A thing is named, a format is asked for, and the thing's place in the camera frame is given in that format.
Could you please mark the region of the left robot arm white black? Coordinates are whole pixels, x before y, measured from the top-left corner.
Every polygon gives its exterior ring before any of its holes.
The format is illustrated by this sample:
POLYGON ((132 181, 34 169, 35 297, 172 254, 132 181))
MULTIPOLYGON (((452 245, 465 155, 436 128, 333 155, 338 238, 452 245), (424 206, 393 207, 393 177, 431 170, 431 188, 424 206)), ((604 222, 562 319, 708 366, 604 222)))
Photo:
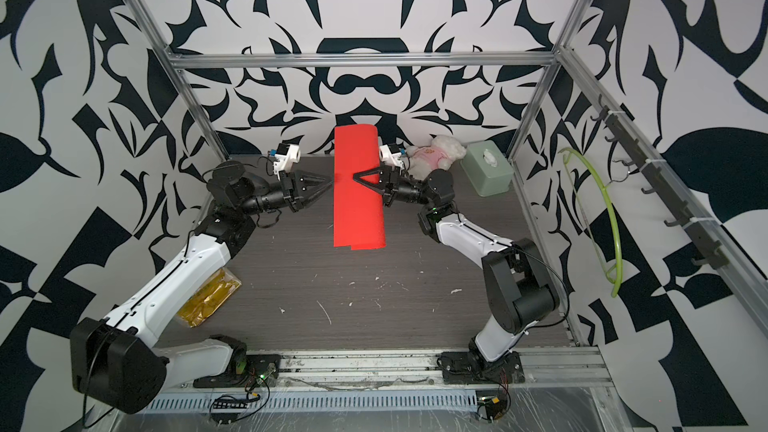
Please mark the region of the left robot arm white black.
POLYGON ((333 184, 302 170, 278 172, 269 182, 227 161, 206 183, 213 203, 182 250, 138 292, 104 318, 85 318, 70 335, 74 389, 124 413, 146 408, 163 390, 210 378, 238 384, 247 373, 243 342, 215 335, 198 343, 157 343, 182 306, 225 267, 257 228, 257 217, 288 208, 298 212, 333 184))

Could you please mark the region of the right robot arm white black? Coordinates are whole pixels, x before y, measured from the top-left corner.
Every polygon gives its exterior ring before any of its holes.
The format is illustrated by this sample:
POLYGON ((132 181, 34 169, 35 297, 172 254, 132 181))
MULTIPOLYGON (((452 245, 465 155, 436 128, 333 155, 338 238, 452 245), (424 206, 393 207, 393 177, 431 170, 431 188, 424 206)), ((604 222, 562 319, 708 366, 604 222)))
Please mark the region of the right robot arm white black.
POLYGON ((529 329, 560 307, 556 275, 536 244, 501 237, 466 218, 455 205, 450 172, 436 169, 419 180, 394 166, 381 165, 352 178, 381 195, 386 206, 395 201, 419 204, 422 232, 482 270, 491 316, 470 342, 472 368, 486 369, 500 362, 529 329))

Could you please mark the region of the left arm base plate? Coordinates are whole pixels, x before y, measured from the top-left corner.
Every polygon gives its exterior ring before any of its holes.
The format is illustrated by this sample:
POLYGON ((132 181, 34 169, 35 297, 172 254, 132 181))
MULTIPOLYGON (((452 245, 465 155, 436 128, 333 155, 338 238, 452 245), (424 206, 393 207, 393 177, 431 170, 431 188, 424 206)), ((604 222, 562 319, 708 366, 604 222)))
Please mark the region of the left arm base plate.
POLYGON ((193 381, 197 389, 248 387, 262 379, 272 386, 279 376, 280 354, 251 354, 236 352, 225 370, 218 375, 205 376, 193 381))

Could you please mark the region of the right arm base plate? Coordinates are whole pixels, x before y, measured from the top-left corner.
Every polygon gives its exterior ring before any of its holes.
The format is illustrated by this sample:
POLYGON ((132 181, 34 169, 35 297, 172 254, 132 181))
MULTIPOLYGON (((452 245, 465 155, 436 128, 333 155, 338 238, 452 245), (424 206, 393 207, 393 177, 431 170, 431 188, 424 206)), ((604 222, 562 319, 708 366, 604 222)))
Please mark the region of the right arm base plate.
POLYGON ((437 367, 447 384, 516 385, 526 382, 518 352, 506 352, 498 360, 488 362, 477 351, 443 352, 437 358, 437 367))

